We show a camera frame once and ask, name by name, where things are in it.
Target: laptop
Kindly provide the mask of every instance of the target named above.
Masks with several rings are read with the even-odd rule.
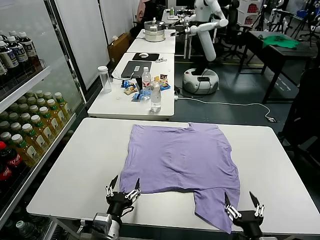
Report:
[[[150,71],[151,64],[151,61],[128,61],[121,74],[121,78],[129,79],[132,73],[132,78],[141,77],[144,73],[144,67],[148,67]]]

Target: water bottle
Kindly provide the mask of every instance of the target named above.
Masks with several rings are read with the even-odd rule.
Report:
[[[25,240],[40,240],[42,239],[42,232],[31,222],[18,221],[15,225],[21,237]]]
[[[108,68],[106,66],[99,66],[98,72],[100,75],[100,80],[102,83],[103,91],[105,93],[110,93],[112,89],[111,89],[111,84],[110,84],[110,77],[109,77],[109,73],[108,73]]]
[[[161,86],[158,81],[153,81],[151,85],[151,111],[159,112],[161,110]]]
[[[143,68],[142,74],[142,94],[144,99],[149,99],[151,95],[150,85],[151,85],[151,75],[149,73],[149,68],[145,66]]]

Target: white robot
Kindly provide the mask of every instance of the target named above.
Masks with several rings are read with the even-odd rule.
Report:
[[[209,34],[209,31],[216,28],[224,28],[228,25],[228,20],[223,14],[221,7],[218,3],[218,0],[195,0],[194,3],[195,14],[188,17],[186,16],[182,19],[181,23],[190,23],[190,22],[205,22],[199,26],[188,27],[184,34],[194,36],[198,34],[205,58],[212,62],[216,59],[216,51],[213,45],[212,38]],[[214,19],[213,22],[208,22],[211,14],[214,13],[215,16],[218,16],[220,19]],[[181,35],[181,32],[176,32],[175,35]],[[188,69],[184,72],[182,87],[186,91],[192,94],[212,94],[214,93],[219,86],[219,77],[218,75],[210,70],[205,69],[201,75],[194,75],[193,72],[195,68]]]

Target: white cable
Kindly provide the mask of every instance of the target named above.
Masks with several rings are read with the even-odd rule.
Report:
[[[222,104],[222,105],[235,105],[235,106],[252,106],[252,105],[260,105],[264,108],[266,108],[268,110],[268,112],[266,113],[266,115],[264,115],[266,118],[269,118],[268,117],[268,114],[270,113],[270,109],[261,104],[261,103],[248,103],[248,104],[239,104],[239,103],[228,103],[228,102],[207,102],[207,101],[201,101],[199,99],[194,99],[194,98],[189,98],[189,97],[178,97],[178,99],[186,99],[186,100],[194,100],[194,101],[198,101],[200,103],[203,103],[203,104]]]

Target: white desk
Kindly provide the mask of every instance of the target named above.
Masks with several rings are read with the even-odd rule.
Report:
[[[119,174],[133,124],[187,127],[184,122],[86,118],[27,207],[31,214],[64,219],[105,213],[105,186]],[[252,191],[265,204],[267,234],[320,235],[320,214],[275,133],[264,126],[219,125],[232,146],[241,184],[238,209],[252,210]],[[192,193],[142,194],[127,224],[217,231],[195,216]]]
[[[115,78],[120,78],[128,61],[134,57],[134,52],[127,52],[113,71]],[[173,53],[161,53],[160,58],[167,59],[160,63],[152,62],[151,77],[168,75],[170,89],[161,92],[161,110],[157,113],[151,112],[150,100],[132,102],[133,95],[126,95],[121,87],[121,80],[114,79],[111,83],[112,91],[105,93],[103,90],[88,110],[90,117],[109,119],[135,119],[135,120],[165,120],[175,114],[175,56]]]
[[[151,42],[146,41],[144,38],[144,29],[140,31],[137,38],[133,41],[127,53],[156,53],[156,54],[174,54],[176,51],[176,37],[170,36],[171,33],[174,33],[176,30],[165,29],[164,41]]]

